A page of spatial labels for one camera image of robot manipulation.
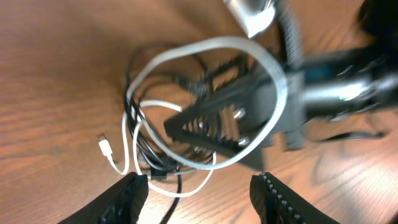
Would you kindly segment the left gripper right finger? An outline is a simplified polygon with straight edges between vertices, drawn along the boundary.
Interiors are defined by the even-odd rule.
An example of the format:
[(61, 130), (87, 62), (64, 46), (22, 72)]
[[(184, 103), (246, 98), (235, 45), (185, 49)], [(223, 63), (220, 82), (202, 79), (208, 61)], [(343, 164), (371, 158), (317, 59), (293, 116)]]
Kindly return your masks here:
[(333, 224), (321, 212), (270, 172), (253, 175), (249, 197), (261, 223)]

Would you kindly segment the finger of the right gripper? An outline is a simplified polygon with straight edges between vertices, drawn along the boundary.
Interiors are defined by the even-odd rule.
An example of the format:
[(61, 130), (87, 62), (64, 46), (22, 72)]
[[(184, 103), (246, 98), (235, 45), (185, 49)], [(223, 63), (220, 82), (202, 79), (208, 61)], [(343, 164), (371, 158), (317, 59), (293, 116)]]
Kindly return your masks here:
[(233, 112), (242, 107), (240, 101), (199, 99), (164, 121), (164, 128), (174, 141), (234, 156), (245, 147), (233, 118)]
[(214, 69), (209, 69), (204, 58), (199, 54), (194, 54), (193, 58), (198, 62), (199, 66), (203, 69), (203, 76), (197, 80), (189, 80), (182, 75), (177, 75), (177, 84), (179, 87), (193, 93), (198, 98), (204, 98), (212, 95), (216, 87), (214, 86), (214, 80), (216, 77), (226, 73), (232, 68), (238, 69), (238, 77), (249, 74), (249, 57), (248, 54), (239, 53), (237, 56), (222, 62)]

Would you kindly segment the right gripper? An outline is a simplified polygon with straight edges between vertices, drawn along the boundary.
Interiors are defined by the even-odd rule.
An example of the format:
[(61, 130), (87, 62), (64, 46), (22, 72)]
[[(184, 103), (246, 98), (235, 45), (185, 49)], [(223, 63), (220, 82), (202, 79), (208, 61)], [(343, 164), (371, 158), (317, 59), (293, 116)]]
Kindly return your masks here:
[(284, 133), (288, 149), (303, 148), (305, 123), (333, 120), (397, 106), (397, 50), (382, 44), (322, 55), (298, 67), (285, 65), (288, 98), (284, 112), (259, 147)]

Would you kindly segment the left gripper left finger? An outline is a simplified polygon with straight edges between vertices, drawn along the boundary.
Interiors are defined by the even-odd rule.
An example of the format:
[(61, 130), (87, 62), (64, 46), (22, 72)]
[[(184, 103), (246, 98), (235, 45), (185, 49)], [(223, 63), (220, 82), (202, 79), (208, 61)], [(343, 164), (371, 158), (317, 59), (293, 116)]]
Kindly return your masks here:
[(148, 194), (148, 176), (130, 172), (61, 223), (137, 223)]

